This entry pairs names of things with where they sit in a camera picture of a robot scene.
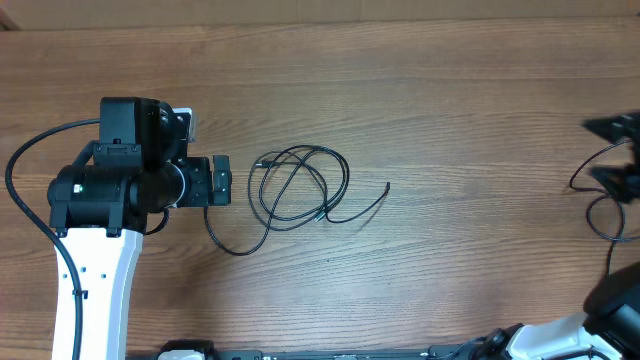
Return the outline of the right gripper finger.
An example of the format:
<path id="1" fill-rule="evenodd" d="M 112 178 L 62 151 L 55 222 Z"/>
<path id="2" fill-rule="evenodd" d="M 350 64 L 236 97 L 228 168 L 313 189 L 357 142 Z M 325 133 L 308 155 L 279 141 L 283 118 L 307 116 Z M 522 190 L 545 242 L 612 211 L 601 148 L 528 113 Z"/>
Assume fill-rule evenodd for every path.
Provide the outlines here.
<path id="1" fill-rule="evenodd" d="M 639 198 L 639 169 L 635 166 L 594 167 L 591 176 L 619 202 L 629 203 Z"/>
<path id="2" fill-rule="evenodd" d="M 639 141 L 639 112 L 585 120 L 582 126 L 611 144 L 622 139 Z"/>

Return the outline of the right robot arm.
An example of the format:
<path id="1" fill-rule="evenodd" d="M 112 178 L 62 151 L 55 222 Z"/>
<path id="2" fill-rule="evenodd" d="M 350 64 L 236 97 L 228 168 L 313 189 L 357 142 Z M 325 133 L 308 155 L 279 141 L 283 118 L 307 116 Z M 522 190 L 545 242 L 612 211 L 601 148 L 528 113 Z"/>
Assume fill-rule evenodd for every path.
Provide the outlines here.
<path id="1" fill-rule="evenodd" d="M 623 167 L 594 167 L 590 175 L 598 188 L 575 185 L 575 172 L 568 187 L 575 192 L 597 192 L 585 211 L 586 222 L 595 234 L 610 242 L 603 277 L 584 301 L 580 313 L 540 324 L 516 324 L 496 329 L 489 335 L 469 341 L 471 359 L 637 359 L 639 357 L 639 265 L 616 272 L 611 270 L 615 246 L 636 242 L 637 235 L 624 235 L 624 206 L 639 198 L 639 113 L 613 115 L 586 120 L 582 126 L 606 140 L 609 145 L 600 156 L 628 144 L 633 162 Z M 608 235 L 592 220 L 593 208 L 610 200 L 617 209 L 616 232 Z"/>

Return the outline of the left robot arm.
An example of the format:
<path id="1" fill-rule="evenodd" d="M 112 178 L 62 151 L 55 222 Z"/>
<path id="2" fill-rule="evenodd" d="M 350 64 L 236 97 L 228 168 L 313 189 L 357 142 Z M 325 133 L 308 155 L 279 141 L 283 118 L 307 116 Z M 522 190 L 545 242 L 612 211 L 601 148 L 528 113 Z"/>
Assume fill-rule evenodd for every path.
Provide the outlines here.
<path id="1" fill-rule="evenodd" d="M 53 358 L 124 358 L 148 216 L 230 203 L 228 156 L 187 154 L 195 123 L 189 108 L 105 97 L 98 140 L 50 183 L 50 225 L 73 262 L 57 259 Z"/>

